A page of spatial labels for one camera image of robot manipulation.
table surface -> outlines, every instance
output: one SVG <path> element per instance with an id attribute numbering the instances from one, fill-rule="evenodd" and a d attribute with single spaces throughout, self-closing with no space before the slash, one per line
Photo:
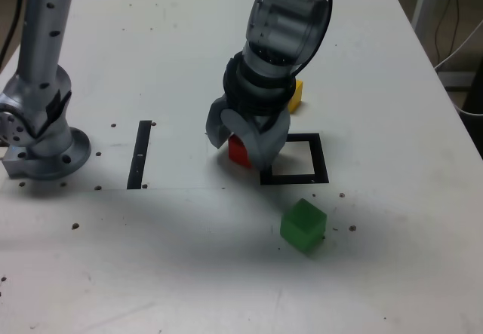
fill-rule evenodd
<path id="1" fill-rule="evenodd" d="M 72 1 L 60 65 L 93 154 L 22 188 L 1 170 L 2 334 L 483 330 L 483 163 L 398 1 L 334 0 L 291 125 L 320 133 L 330 183 L 282 186 L 205 136 L 252 3 Z M 308 256 L 278 233 L 300 198 L 328 214 Z"/>

cube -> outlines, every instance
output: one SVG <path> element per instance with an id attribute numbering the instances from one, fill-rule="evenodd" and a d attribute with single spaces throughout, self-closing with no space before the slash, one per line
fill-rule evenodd
<path id="1" fill-rule="evenodd" d="M 308 253 L 322 241 L 327 215 L 301 199 L 281 219 L 280 235 L 293 247 Z"/>
<path id="2" fill-rule="evenodd" d="M 251 163 L 248 160 L 248 152 L 241 139 L 235 134 L 228 138 L 228 157 L 237 164 L 243 167 L 251 168 Z"/>
<path id="3" fill-rule="evenodd" d="M 294 96 L 288 102 L 288 111 L 290 112 L 290 114 L 295 112 L 295 110 L 300 105 L 300 102 L 302 101 L 302 89 L 303 89 L 303 81 L 297 80 L 295 85 Z"/>

black tape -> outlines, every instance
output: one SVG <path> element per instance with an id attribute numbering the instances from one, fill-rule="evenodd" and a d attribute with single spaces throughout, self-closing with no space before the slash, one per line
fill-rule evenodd
<path id="1" fill-rule="evenodd" d="M 324 152 L 318 133 L 288 134 L 287 142 L 309 142 L 314 174 L 273 176 L 272 167 L 260 172 L 261 185 L 304 185 L 329 183 Z"/>
<path id="2" fill-rule="evenodd" d="M 137 128 L 131 169 L 129 170 L 128 189 L 141 189 L 143 184 L 144 164 L 148 153 L 151 121 L 140 121 Z"/>

cable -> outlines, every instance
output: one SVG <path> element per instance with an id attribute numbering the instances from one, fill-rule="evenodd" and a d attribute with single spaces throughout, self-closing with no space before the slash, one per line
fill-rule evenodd
<path id="1" fill-rule="evenodd" d="M 10 45 L 11 40 L 14 37 L 15 29 L 17 28 L 18 20 L 20 18 L 20 12 L 22 11 L 22 1 L 23 0 L 17 0 L 17 5 L 15 6 L 14 19 L 12 20 L 12 24 L 10 26 L 10 29 L 8 30 L 7 38 L 5 39 L 2 51 L 0 52 L 0 68 L 2 67 L 5 55 L 7 54 L 8 46 Z"/>
<path id="2" fill-rule="evenodd" d="M 448 56 L 453 52 L 454 41 L 456 40 L 456 35 L 458 32 L 458 26 L 460 25 L 460 0 L 456 0 L 456 25 L 454 26 L 453 40 L 451 41 L 450 52 Z"/>
<path id="3" fill-rule="evenodd" d="M 464 110 L 462 110 L 459 106 L 457 106 L 456 104 L 454 104 L 454 108 L 456 108 L 456 110 L 460 113 L 463 113 L 465 115 L 469 115 L 471 117 L 483 117 L 483 114 L 477 114 L 477 113 L 470 113 L 470 112 L 465 112 Z"/>
<path id="4" fill-rule="evenodd" d="M 448 0 L 446 2 L 445 10 L 443 11 L 441 19 L 439 19 L 438 26 L 436 27 L 436 31 L 435 31 L 435 47 L 436 47 L 436 53 L 438 54 L 438 63 L 441 61 L 441 54 L 439 53 L 439 47 L 438 47 L 438 33 L 439 33 L 439 28 L 441 27 L 441 24 L 446 17 L 446 13 L 448 12 L 450 3 L 451 3 L 451 0 Z"/>
<path id="5" fill-rule="evenodd" d="M 449 57 L 447 57 L 446 59 L 444 59 L 443 61 L 441 61 L 437 66 L 435 66 L 435 70 L 440 67 L 441 65 L 443 65 L 444 63 L 446 63 L 450 58 L 453 57 L 453 55 L 455 55 L 455 53 L 457 53 L 458 51 L 460 51 L 460 49 L 464 46 L 464 44 L 466 44 L 468 42 L 468 40 L 471 39 L 471 37 L 475 34 L 475 32 L 481 27 L 481 25 L 483 24 L 483 20 L 480 21 L 480 23 L 477 25 L 477 27 L 475 27 L 475 29 L 472 31 L 471 34 L 469 34 L 469 36 L 466 38 L 465 41 L 463 41 L 463 43 L 458 47 L 458 49 L 456 49 Z"/>
<path id="6" fill-rule="evenodd" d="M 481 27 L 481 25 L 483 25 L 483 20 L 480 21 L 480 23 L 477 25 L 477 27 L 475 27 L 475 29 L 472 31 L 471 34 L 468 35 L 468 37 L 466 38 L 465 41 L 463 41 L 463 43 L 458 47 L 458 49 L 456 49 L 449 57 L 447 57 L 446 59 L 444 59 L 443 61 L 441 61 L 437 66 L 435 66 L 435 70 L 443 65 L 447 60 L 449 60 L 450 58 L 453 57 L 453 55 L 455 55 L 455 53 L 457 53 L 458 51 L 460 51 L 460 49 L 464 46 L 464 44 L 466 44 L 468 42 L 468 40 L 471 39 L 471 37 L 475 34 L 475 32 Z M 454 105 L 454 108 L 456 108 L 456 110 L 460 113 L 463 113 L 465 115 L 469 115 L 469 116 L 472 116 L 472 117 L 483 117 L 483 114 L 476 114 L 476 113 L 470 113 L 470 112 L 465 112 L 464 110 L 462 110 L 459 106 L 457 106 L 456 104 L 453 104 Z"/>

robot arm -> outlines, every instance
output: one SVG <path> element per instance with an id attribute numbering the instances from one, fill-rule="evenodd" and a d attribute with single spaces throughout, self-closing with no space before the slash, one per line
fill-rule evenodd
<path id="1" fill-rule="evenodd" d="M 58 66 L 71 0 L 28 0 L 17 71 L 0 94 L 0 139 L 8 175 L 55 179 L 80 168 L 88 137 L 69 127 L 71 84 Z"/>
<path id="2" fill-rule="evenodd" d="M 255 1 L 245 47 L 228 62 L 225 94 L 208 114 L 206 131 L 214 146 L 234 133 L 258 170 L 271 165 L 287 139 L 295 76 L 317 52 L 331 11 L 332 0 Z"/>

